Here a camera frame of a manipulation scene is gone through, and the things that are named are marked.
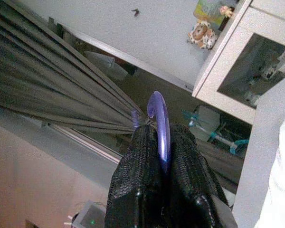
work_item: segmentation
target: purple hook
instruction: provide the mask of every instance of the purple hook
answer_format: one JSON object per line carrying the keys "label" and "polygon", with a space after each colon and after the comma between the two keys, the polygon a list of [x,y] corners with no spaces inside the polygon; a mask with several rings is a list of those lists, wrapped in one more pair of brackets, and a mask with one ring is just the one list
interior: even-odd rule
{"label": "purple hook", "polygon": [[158,153],[161,159],[161,167],[167,174],[171,157],[170,127],[167,106],[160,92],[155,91],[151,95],[147,109],[150,118],[153,118],[154,115],[156,116]]}

